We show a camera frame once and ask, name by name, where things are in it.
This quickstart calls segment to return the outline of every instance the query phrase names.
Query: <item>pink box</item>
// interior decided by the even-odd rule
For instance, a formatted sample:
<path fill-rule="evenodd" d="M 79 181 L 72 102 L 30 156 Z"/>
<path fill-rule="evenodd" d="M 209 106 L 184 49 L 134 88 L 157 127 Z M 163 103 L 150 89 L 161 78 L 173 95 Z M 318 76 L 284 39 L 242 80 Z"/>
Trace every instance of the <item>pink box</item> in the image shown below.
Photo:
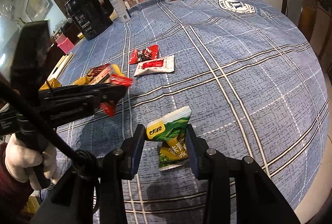
<path fill-rule="evenodd" d="M 75 46 L 74 46 L 74 44 L 70 41 L 69 38 L 66 38 L 66 40 L 65 40 L 64 42 L 62 42 L 61 44 L 58 44 L 58 47 L 59 47 L 60 49 L 62 49 L 62 50 L 64 51 L 64 53 L 69 54 L 69 52 L 71 51 L 71 49 L 72 49 L 73 47 L 75 47 Z"/>
<path fill-rule="evenodd" d="M 62 33 L 56 40 L 55 40 L 55 42 L 57 43 L 57 44 L 61 44 L 61 43 L 63 43 L 64 41 L 66 40 L 66 36 Z"/>

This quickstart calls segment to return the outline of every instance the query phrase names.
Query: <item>chair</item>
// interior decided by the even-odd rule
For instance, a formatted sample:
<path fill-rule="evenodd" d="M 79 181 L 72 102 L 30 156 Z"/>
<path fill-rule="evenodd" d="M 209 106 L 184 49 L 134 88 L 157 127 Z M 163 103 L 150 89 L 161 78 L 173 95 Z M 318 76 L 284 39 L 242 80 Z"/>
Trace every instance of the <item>chair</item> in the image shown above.
<path fill-rule="evenodd" d="M 319 0 L 302 0 L 300 19 L 298 21 L 298 29 L 306 37 L 308 42 L 310 42 L 310 40 L 311 40 L 313 29 L 314 29 L 315 22 L 316 22 L 318 1 Z M 281 12 L 283 14 L 285 14 L 286 9 L 287 9 L 287 0 L 283 0 Z M 318 55 L 318 59 L 320 59 L 320 60 L 323 57 L 323 54 L 327 47 L 328 41 L 331 37 L 331 31 L 332 31 L 332 19 L 330 19 L 327 34 L 326 34 L 322 49 Z"/>

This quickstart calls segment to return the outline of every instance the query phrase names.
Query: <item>person's arm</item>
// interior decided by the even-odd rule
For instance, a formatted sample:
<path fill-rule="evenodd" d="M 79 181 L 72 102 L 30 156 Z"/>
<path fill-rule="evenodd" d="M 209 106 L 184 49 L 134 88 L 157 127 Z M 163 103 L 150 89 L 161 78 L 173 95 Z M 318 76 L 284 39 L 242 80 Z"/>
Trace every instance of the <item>person's arm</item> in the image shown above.
<path fill-rule="evenodd" d="M 21 183 L 15 180 L 5 165 L 6 143 L 0 144 L 0 196 L 13 211 L 20 212 L 32 194 L 30 182 Z"/>

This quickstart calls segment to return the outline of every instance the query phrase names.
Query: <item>blue tablecloth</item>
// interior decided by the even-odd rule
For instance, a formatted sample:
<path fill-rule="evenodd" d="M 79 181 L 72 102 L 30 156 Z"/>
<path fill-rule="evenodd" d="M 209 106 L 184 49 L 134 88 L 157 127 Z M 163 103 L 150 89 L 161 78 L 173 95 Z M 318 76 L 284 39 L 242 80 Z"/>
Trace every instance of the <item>blue tablecloth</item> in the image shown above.
<path fill-rule="evenodd" d="M 161 56 L 175 55 L 175 71 L 134 78 L 114 117 L 99 111 L 59 127 L 62 139 L 102 157 L 138 123 L 189 105 L 198 136 L 228 157 L 252 155 L 296 208 L 318 170 L 328 128 L 324 77 L 297 27 L 262 0 L 147 0 L 131 13 L 128 23 L 115 20 L 75 46 L 62 85 L 108 62 L 133 78 L 130 52 L 153 44 Z M 206 182 L 188 166 L 160 172 L 158 146 L 146 142 L 138 175 L 123 181 L 128 223 L 201 223 Z M 69 161 L 61 152 L 57 159 L 63 174 Z"/>

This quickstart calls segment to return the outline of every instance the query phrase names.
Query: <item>white glove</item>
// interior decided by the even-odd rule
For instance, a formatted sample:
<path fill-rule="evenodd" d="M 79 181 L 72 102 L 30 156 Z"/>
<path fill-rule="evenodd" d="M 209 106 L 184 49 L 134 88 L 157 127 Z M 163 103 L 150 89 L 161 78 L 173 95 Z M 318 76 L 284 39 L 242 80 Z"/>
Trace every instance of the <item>white glove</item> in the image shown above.
<path fill-rule="evenodd" d="M 19 182 L 25 183 L 30 181 L 30 185 L 34 190 L 42 189 L 36 174 L 32 167 L 39 164 L 44 166 L 44 176 L 52 179 L 52 183 L 56 184 L 59 180 L 59 174 L 56 167 L 56 150 L 50 143 L 43 154 L 26 148 L 25 144 L 12 134 L 6 147 L 5 165 L 10 175 Z"/>

